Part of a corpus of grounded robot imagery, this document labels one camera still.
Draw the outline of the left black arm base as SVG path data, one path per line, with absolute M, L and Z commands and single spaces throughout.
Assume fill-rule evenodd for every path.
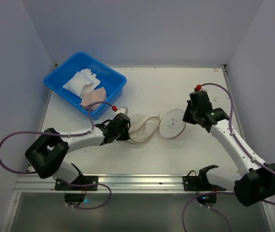
M 80 193 L 65 193 L 64 201 L 70 207 L 80 206 L 86 199 L 86 192 L 96 191 L 99 177 L 97 175 L 84 175 L 73 163 L 64 163 L 53 176 L 56 191 L 80 191 Z

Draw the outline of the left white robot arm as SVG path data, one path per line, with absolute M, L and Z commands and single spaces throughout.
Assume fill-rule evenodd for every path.
M 65 133 L 59 137 L 54 128 L 41 135 L 25 152 L 25 157 L 42 179 L 54 177 L 72 184 L 82 184 L 82 173 L 72 163 L 64 161 L 65 156 L 75 150 L 90 146 L 101 146 L 113 141 L 126 141 L 129 135 L 130 118 L 124 113 L 112 120 L 94 125 L 93 129 L 81 130 L 77 136 Z

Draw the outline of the pink bra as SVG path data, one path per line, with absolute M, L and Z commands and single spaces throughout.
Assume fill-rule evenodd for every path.
M 104 102 L 107 98 L 106 90 L 104 87 L 94 89 L 88 93 L 85 93 L 82 97 L 81 103 L 79 104 L 86 110 L 95 111 L 101 104 L 98 103 L 90 108 L 96 102 Z

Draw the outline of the white bra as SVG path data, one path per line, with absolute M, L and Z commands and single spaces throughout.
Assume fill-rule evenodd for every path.
M 85 93 L 94 90 L 100 83 L 97 75 L 86 68 L 78 71 L 62 88 L 82 98 Z

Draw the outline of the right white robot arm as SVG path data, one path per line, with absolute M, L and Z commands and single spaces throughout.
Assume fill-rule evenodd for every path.
M 260 158 L 230 125 L 230 118 L 221 108 L 214 109 L 204 90 L 189 95 L 183 121 L 200 125 L 222 145 L 238 171 L 231 174 L 217 165 L 200 170 L 199 177 L 209 185 L 233 191 L 244 206 L 251 206 L 275 195 L 275 164 L 262 165 Z

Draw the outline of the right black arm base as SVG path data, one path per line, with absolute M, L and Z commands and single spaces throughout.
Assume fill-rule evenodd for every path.
M 194 170 L 191 170 L 187 175 L 183 176 L 183 187 L 184 191 L 194 191 L 196 195 L 199 195 L 200 191 L 226 191 L 225 188 L 218 185 L 212 185 L 209 183 L 206 176 L 207 172 L 211 169 L 218 168 L 217 165 L 209 165 L 199 170 L 196 173 Z M 197 198 L 197 201 L 204 205 L 212 207 L 217 202 L 216 195 L 206 195 Z

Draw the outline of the round beige mesh laundry bag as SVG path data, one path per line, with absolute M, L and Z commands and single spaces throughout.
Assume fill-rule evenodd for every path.
M 128 142 L 131 144 L 146 143 L 156 132 L 166 139 L 178 137 L 186 128 L 186 123 L 183 121 L 184 113 L 181 109 L 172 109 L 163 116 L 144 114 L 132 116 Z

